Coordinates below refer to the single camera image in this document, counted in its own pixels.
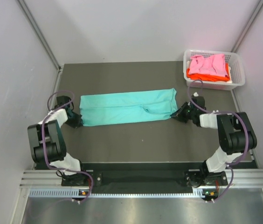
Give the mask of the teal t shirt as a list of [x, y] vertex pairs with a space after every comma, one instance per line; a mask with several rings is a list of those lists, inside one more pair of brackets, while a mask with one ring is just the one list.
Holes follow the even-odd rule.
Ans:
[[172, 89], [81, 96], [84, 126], [167, 120], [178, 110]]

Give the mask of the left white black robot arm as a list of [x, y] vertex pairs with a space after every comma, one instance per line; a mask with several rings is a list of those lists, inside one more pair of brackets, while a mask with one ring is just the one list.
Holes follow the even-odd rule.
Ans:
[[70, 97], [59, 96], [57, 104], [50, 110], [49, 118], [28, 127], [28, 140], [33, 161], [36, 164], [46, 163], [54, 168], [64, 168], [56, 173], [64, 180], [73, 180], [83, 185], [88, 174], [82, 170], [80, 160], [73, 158], [68, 152], [61, 132], [63, 124], [71, 128], [83, 126], [82, 116], [73, 111], [74, 104]]

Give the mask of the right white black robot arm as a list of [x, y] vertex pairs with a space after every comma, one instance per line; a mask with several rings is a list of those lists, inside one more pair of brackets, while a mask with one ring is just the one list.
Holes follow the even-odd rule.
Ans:
[[200, 180], [212, 184], [227, 168], [239, 162], [247, 152], [257, 146], [256, 134], [245, 112], [207, 112], [205, 99], [192, 95], [180, 109], [171, 114], [171, 118], [187, 123], [192, 121], [197, 127], [218, 131], [219, 147], [205, 160], [200, 168]]

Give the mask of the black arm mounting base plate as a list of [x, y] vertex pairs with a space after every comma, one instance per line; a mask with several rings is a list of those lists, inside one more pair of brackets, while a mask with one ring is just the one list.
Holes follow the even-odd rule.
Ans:
[[211, 173], [204, 162], [84, 163], [95, 186], [110, 183], [174, 183], [180, 186], [226, 186], [225, 171]]

